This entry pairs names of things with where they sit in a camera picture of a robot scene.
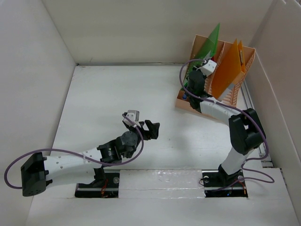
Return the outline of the green folder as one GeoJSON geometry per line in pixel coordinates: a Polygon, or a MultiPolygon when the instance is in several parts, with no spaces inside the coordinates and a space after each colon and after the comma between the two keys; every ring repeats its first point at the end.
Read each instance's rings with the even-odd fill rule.
{"type": "MultiPolygon", "coordinates": [[[[223,45],[221,42],[219,42],[219,30],[220,30],[220,23],[217,24],[217,26],[213,29],[213,31],[210,33],[208,37],[196,35],[193,46],[192,46],[192,51],[190,54],[190,59],[204,59],[204,60],[210,60],[213,56],[216,58],[216,63],[217,65],[221,61],[221,56],[223,53],[223,45]]],[[[192,71],[194,66],[197,65],[202,65],[202,62],[194,61],[188,64],[188,68],[186,69],[186,74],[184,77],[184,85],[187,87],[188,83],[188,75],[192,71]]],[[[206,85],[205,88],[209,89],[210,85],[209,83],[212,82],[213,77],[215,75],[215,72],[211,75],[209,75],[206,78],[206,85]]]]}

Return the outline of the orange folder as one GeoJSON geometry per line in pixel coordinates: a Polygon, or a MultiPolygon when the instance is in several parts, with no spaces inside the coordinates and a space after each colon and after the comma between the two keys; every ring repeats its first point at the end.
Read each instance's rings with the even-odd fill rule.
{"type": "Polygon", "coordinates": [[[216,69],[211,83],[212,96],[219,101],[234,88],[246,73],[245,56],[242,41],[237,39],[216,69]]]}

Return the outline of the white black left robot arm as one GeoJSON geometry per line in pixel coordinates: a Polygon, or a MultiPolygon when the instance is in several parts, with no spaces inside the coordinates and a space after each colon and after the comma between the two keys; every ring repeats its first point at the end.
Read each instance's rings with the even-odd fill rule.
{"type": "Polygon", "coordinates": [[[34,153],[21,166],[22,195],[35,196],[47,187],[74,183],[81,172],[93,169],[88,180],[93,186],[105,181],[104,167],[123,164],[123,159],[134,159],[138,145],[159,136],[160,123],[140,121],[136,126],[125,124],[127,131],[114,140],[81,153],[64,156],[43,156],[34,153]]]}

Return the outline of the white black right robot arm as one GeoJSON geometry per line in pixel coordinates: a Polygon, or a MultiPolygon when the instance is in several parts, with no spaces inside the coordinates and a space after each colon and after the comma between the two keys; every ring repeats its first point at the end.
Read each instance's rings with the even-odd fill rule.
{"type": "Polygon", "coordinates": [[[214,177],[219,186],[227,186],[238,178],[241,165],[264,142],[266,135],[253,108],[240,112],[238,109],[221,106],[221,102],[205,92],[205,79],[206,75],[199,69],[192,70],[188,75],[187,95],[194,110],[210,115],[229,127],[232,147],[214,177]]]}

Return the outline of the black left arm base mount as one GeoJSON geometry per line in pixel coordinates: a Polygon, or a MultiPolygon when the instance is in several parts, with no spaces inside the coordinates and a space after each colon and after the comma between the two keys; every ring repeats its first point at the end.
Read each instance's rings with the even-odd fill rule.
{"type": "Polygon", "coordinates": [[[77,184],[76,198],[118,198],[120,170],[94,169],[94,180],[89,184],[77,184]]]}

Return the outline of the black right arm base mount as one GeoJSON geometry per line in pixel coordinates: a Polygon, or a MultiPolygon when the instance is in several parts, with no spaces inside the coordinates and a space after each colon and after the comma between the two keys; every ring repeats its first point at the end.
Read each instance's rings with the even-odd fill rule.
{"type": "Polygon", "coordinates": [[[218,172],[213,171],[202,173],[199,184],[204,187],[206,198],[248,197],[245,182],[238,181],[241,173],[226,180],[219,176],[218,172]]]}

